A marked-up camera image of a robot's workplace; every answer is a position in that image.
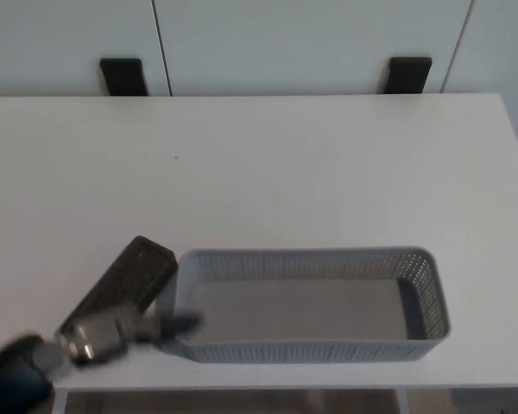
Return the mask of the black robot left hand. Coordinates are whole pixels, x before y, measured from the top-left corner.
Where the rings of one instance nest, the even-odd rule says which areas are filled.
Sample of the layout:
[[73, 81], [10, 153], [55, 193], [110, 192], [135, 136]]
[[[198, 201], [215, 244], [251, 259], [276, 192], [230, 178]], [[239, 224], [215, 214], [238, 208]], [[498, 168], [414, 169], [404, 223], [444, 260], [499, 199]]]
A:
[[200, 322], [195, 313], [143, 315], [115, 307], [75, 318], [55, 337], [19, 336], [0, 348], [0, 413], [27, 413], [48, 399], [56, 379], [117, 361], [134, 345], [160, 346]]

